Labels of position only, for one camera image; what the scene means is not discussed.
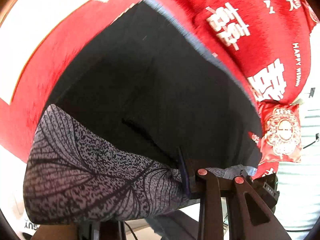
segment chinese character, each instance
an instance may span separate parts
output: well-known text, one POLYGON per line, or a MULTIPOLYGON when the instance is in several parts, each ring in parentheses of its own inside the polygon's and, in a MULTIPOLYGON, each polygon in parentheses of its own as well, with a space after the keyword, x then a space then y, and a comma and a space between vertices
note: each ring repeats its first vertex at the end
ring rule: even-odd
POLYGON ((287 2, 290 2, 290 10, 292 11, 293 9, 299 9, 301 7, 300 0, 286 0, 287 2))
POLYGON ((262 175, 262 177, 264 177, 266 175, 271 175, 272 173, 276 173, 273 168, 271 168, 270 170, 266 170, 266 172, 262 175))
POLYGON ((259 142, 260 142, 259 136, 256 135, 256 134, 254 134, 254 133, 252 134, 251 139, 252 139, 257 145, 258 145, 259 142))
POLYGON ((218 33, 217 37, 219 37, 226 46, 229 47, 232 44, 235 50, 239 50, 236 42, 241 36, 250 35, 248 30, 249 25, 246 25, 237 13, 237 10, 239 9, 234 9, 228 2, 225 6, 226 8, 219 7, 217 10, 207 7, 206 9, 212 12, 212 15, 207 21, 216 32, 221 31, 221 29, 224 30, 223 32, 218 33), (227 23, 234 19, 236 19, 238 23, 230 23, 227 26, 227 23))
POLYGON ((248 78, 249 83, 258 92, 255 93, 257 101, 265 99, 279 101, 283 98, 284 88, 287 87, 287 82, 283 79, 283 71, 284 66, 277 58, 267 68, 263 68, 253 77, 248 78))

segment red pillow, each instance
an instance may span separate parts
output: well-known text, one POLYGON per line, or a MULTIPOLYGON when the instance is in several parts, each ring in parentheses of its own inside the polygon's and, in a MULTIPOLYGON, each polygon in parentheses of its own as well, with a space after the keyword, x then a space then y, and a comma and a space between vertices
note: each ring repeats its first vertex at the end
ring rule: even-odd
POLYGON ((258 92, 258 101, 291 104, 300 94, 310 73, 309 34, 318 21, 305 0, 177 2, 192 20, 196 36, 229 67, 214 42, 225 46, 258 92))
POLYGON ((299 105, 260 103, 259 114, 264 134, 260 140, 260 163, 300 162, 299 105))
POLYGON ((257 179, 270 175, 272 173, 277 173, 279 168, 279 162, 262 163, 258 166, 257 173, 252 176, 252 179, 257 179))

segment black fabric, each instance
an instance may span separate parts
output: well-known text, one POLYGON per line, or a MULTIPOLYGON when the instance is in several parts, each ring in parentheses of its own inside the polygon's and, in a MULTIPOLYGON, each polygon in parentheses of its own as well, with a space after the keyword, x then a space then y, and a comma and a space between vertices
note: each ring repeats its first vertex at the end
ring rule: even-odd
POLYGON ((261 159, 248 135, 261 136, 248 98, 144 2, 76 56, 52 103, 118 149, 172 168, 179 147, 206 167, 256 167, 261 159))

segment white surface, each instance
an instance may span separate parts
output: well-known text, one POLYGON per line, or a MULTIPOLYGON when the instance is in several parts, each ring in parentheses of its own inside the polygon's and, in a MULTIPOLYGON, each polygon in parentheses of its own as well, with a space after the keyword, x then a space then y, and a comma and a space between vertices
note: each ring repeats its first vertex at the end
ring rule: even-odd
POLYGON ((33 236, 35 234, 35 232, 37 231, 37 229, 39 228, 40 225, 34 224, 30 221, 30 219, 28 218, 27 212, 26 210, 24 210, 22 217, 20 218, 20 230, 21 233, 27 233, 31 236, 33 236))
MULTIPOLYGON (((138 240, 161 240, 161 236, 156 234, 151 227, 134 232, 138 240)), ((127 240, 134 240, 133 235, 127 234, 127 240)))
POLYGON ((89 0, 18 0, 0 27, 0 98, 10 104, 24 65, 38 44, 89 0))
POLYGON ((0 209, 20 236, 24 211, 22 186, 26 164, 0 145, 0 209))
POLYGON ((200 203, 180 209, 183 213, 199 222, 200 203))
POLYGON ((311 46, 311 70, 308 76, 307 82, 303 87, 303 90, 299 96, 305 100, 308 109, 320 109, 320 24, 316 25, 310 35, 310 46, 311 46), (315 87, 314 97, 309 99, 310 89, 315 87))
POLYGON ((224 234, 223 240, 229 240, 229 239, 230 239, 230 233, 228 229, 227 232, 224 234))

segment red fabric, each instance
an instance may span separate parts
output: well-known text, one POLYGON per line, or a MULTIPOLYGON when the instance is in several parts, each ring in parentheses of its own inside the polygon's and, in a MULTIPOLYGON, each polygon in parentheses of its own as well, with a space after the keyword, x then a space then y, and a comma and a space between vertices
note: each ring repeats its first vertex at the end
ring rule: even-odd
MULTIPOLYGON (((76 54, 132 3, 140 0, 91 0, 62 21, 42 42, 24 68, 12 103, 0 99, 0 144, 27 161, 32 138, 44 104, 76 54)), ((255 75, 279 58, 287 82, 281 102, 291 102, 300 93, 310 70, 309 28, 302 9, 289 11, 290 2, 270 0, 275 14, 269 14, 263 0, 157 0, 228 67, 254 100, 246 77, 255 75), (226 47, 207 18, 207 6, 216 10, 229 2, 249 25, 249 36, 237 41, 239 50, 226 47), (299 43, 299 52, 293 50, 299 43), (296 58, 301 57, 300 82, 296 84, 296 58)))
POLYGON ((272 173, 277 173, 279 168, 279 162, 262 163, 258 166, 257 173, 252 176, 252 179, 257 179, 270 175, 272 173))
POLYGON ((300 162, 301 135, 299 105, 261 103, 259 107, 264 137, 261 138, 263 162, 300 162))
POLYGON ((309 26, 309 31, 313 30, 313 28, 316 26, 316 24, 320 23, 318 17, 316 16, 315 12, 311 8, 311 6, 308 4, 306 0, 300 0, 301 4, 303 5, 303 9, 305 11, 307 21, 308 21, 308 26, 309 26))
MULTIPOLYGON (((140 0, 90 0, 70 14, 44 39, 27 62, 12 103, 0 99, 0 144, 26 162, 41 112, 52 88, 77 53, 105 27, 110 25, 132 3, 140 0)), ((157 0, 211 51, 222 55, 234 77, 252 96, 246 78, 237 65, 205 29, 195 30, 190 17, 175 0, 157 0)))
MULTIPOLYGON (((188 16, 193 19, 197 35, 202 38, 204 43, 213 39, 220 42, 216 35, 223 32, 223 29, 214 31, 208 23, 208 18, 214 12, 219 14, 218 8, 226 8, 226 3, 230 3, 234 9, 238 9, 237 13, 243 22, 249 25, 250 35, 241 36, 237 40, 236 44, 239 50, 236 50, 233 45, 225 47, 225 49, 247 78, 265 69, 262 76, 256 76, 256 81, 259 82, 263 77, 263 82, 268 84, 264 85, 261 82, 255 84, 256 90, 260 88, 260 93, 266 92, 259 101, 274 99, 279 100, 282 104, 290 104, 300 94, 310 72, 311 54, 309 26, 299 0, 177 1, 188 12, 188 16), (213 12, 208 11, 207 7, 210 7, 213 12), (211 35, 206 35, 204 30, 210 32, 211 35), (281 89, 275 88, 275 85, 277 80, 280 80, 279 74, 282 76, 282 72, 270 74, 272 70, 266 69, 270 64, 276 64, 278 70, 284 68, 284 81, 279 86, 281 89)), ((230 20, 225 27, 230 23, 239 23, 239 21, 237 19, 230 20)), ((224 54, 217 54, 219 59, 225 62, 224 54)))

